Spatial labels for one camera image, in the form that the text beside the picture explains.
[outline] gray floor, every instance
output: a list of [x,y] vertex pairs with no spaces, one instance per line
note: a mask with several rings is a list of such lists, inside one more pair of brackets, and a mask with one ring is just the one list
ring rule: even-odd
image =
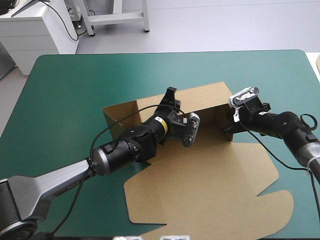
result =
[[[87,1],[97,14],[112,7]],[[148,8],[149,33],[142,23],[96,26],[95,37],[80,37],[77,53],[300,49],[316,52],[314,63],[320,52],[320,0],[148,0]],[[124,0],[125,12],[139,9],[141,0]],[[26,80],[19,69],[0,80],[0,135]]]

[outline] cardboard box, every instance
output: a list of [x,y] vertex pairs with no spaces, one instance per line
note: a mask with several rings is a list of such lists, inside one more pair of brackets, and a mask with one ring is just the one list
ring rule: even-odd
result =
[[[258,196],[278,179],[278,171],[259,144],[234,143],[221,129],[228,124],[232,93],[224,82],[178,90],[185,113],[200,118],[191,147],[174,140],[159,145],[156,157],[124,184],[133,223],[166,224],[143,234],[146,240],[164,235],[190,235],[194,240],[255,240],[282,229],[293,212],[288,191]],[[103,109],[108,125],[143,107],[159,104],[151,96]],[[117,138],[125,129],[147,120],[155,108],[140,112],[111,129]]]

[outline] unfolded cardboard flap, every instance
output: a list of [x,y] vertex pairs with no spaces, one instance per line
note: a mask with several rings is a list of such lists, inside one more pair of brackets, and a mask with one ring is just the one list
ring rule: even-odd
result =
[[[149,161],[152,165],[124,184],[133,223],[166,224],[143,234],[144,239],[190,235],[194,240],[255,240],[276,233],[291,218],[288,191],[257,197],[279,177],[266,151],[258,144],[232,143],[221,132],[228,123],[230,95],[224,82],[176,92],[186,113],[200,115],[195,142],[185,148],[166,140]],[[139,99],[137,108],[161,98]],[[153,112],[141,112],[140,120]]]
[[225,143],[152,164],[124,190],[133,223],[166,224],[143,234],[146,240],[255,240],[281,230],[291,218],[290,192],[257,197],[277,178],[260,145]]

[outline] white table frame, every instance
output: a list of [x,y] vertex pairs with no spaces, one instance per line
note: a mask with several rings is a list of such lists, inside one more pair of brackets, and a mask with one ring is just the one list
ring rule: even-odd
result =
[[123,0],[113,0],[113,10],[112,14],[95,15],[91,16],[87,6],[86,0],[80,0],[79,6],[83,17],[84,24],[86,26],[87,32],[90,36],[94,36],[93,26],[97,25],[109,25],[109,24],[124,24],[132,22],[144,21],[144,31],[148,33],[150,31],[149,26],[149,16],[148,16],[148,6],[147,0],[142,1],[142,11],[141,12],[122,12]]

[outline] green tabletop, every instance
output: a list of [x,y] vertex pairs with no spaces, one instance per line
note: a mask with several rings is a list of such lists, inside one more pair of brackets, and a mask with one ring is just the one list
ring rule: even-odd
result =
[[[234,93],[259,87],[260,99],[274,113],[310,113],[320,120],[320,84],[299,50],[41,56],[0,138],[0,178],[36,176],[87,157],[94,136],[106,126],[105,106],[161,94],[169,86],[181,90],[220,81]],[[97,144],[110,140],[106,134]],[[262,140],[284,162],[299,166],[280,139]],[[234,141],[255,142],[247,133]],[[274,164],[279,180],[264,193],[289,190],[294,212],[272,237],[320,237],[309,176]],[[134,163],[88,180],[57,236],[128,236],[158,228],[128,217],[123,184],[147,166]],[[52,203],[39,230],[56,226],[74,194],[75,189]]]

